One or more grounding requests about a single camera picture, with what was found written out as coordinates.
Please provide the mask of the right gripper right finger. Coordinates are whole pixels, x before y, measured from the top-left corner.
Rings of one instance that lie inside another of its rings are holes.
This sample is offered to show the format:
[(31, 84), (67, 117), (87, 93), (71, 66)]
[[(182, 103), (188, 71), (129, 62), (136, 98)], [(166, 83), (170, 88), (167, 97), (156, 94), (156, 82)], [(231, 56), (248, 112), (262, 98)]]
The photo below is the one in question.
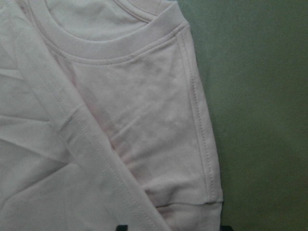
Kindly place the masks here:
[(221, 226), (220, 231), (232, 231), (232, 227), (231, 226)]

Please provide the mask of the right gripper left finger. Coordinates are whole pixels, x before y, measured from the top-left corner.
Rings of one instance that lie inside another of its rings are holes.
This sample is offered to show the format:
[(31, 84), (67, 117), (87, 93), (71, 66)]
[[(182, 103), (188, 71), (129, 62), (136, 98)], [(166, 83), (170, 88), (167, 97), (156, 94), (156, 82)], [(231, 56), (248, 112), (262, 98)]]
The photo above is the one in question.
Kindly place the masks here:
[(128, 225), (117, 225), (116, 231), (128, 231)]

